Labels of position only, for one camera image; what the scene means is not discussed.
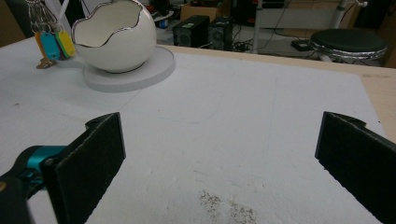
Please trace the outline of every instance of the floor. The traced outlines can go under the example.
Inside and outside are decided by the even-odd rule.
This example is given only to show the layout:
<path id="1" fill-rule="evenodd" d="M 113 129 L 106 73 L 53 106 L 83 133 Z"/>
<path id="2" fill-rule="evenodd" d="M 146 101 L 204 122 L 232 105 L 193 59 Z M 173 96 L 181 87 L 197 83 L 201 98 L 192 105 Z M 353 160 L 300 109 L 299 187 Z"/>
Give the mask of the floor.
<path id="1" fill-rule="evenodd" d="M 171 21 L 166 29 L 157 28 L 157 43 L 173 45 L 172 28 L 178 21 Z M 251 52 L 254 28 L 249 26 L 235 25 L 233 28 L 234 51 Z M 306 60 L 318 60 L 318 55 L 313 51 L 299 51 L 291 45 L 291 41 L 298 40 L 295 36 L 282 35 L 282 30 L 261 29 L 258 43 L 258 53 L 278 57 L 299 58 Z M 343 61 L 341 63 L 353 63 L 368 66 L 380 66 L 379 61 Z"/>

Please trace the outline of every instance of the black speaker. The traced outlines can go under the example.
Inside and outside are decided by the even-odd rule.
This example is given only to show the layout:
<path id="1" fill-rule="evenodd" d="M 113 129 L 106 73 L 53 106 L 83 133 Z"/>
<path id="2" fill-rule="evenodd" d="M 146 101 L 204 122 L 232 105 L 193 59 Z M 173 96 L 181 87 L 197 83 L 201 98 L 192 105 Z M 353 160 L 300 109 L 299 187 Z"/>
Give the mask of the black speaker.
<path id="1" fill-rule="evenodd" d="M 207 45 L 208 16 L 194 15 L 173 28 L 174 45 L 201 48 Z"/>
<path id="2" fill-rule="evenodd" d="M 210 22 L 207 31 L 210 49 L 228 51 L 233 49 L 233 24 L 231 18 L 215 18 Z"/>

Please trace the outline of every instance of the white round base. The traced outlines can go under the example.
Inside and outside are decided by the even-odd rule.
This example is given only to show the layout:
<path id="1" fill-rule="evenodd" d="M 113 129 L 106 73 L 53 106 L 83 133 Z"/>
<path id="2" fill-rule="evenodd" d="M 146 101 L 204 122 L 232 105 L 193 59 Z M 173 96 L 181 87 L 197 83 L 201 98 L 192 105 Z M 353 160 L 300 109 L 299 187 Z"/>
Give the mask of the white round base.
<path id="1" fill-rule="evenodd" d="M 83 76 L 85 83 L 96 91 L 137 91 L 165 80 L 175 68 L 172 51 L 157 46 L 152 55 L 133 71 L 113 74 L 86 63 Z"/>

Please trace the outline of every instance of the gray stool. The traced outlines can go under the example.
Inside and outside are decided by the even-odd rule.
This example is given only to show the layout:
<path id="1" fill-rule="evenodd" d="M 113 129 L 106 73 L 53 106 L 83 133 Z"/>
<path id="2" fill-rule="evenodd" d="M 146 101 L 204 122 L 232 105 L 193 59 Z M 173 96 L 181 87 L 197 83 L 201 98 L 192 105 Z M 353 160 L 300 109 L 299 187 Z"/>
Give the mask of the gray stool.
<path id="1" fill-rule="evenodd" d="M 310 46 L 319 54 L 335 59 L 374 60 L 387 51 L 387 43 L 379 36 L 348 29 L 330 29 L 314 33 Z"/>

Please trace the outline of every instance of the white table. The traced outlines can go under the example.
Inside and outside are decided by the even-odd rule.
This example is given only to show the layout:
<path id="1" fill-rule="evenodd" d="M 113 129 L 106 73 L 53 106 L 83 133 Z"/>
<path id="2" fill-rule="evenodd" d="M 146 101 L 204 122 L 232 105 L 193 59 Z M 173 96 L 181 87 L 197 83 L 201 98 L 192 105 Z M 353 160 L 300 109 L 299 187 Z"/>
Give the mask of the white table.
<path id="1" fill-rule="evenodd" d="M 127 158 L 88 223 L 378 222 L 314 158 L 324 110 L 384 134 L 359 76 L 196 53 L 175 52 L 155 86 L 104 93 L 80 69 L 36 70 L 33 39 L 0 49 L 0 174 L 120 111 Z M 45 191 L 29 204 L 55 222 Z"/>

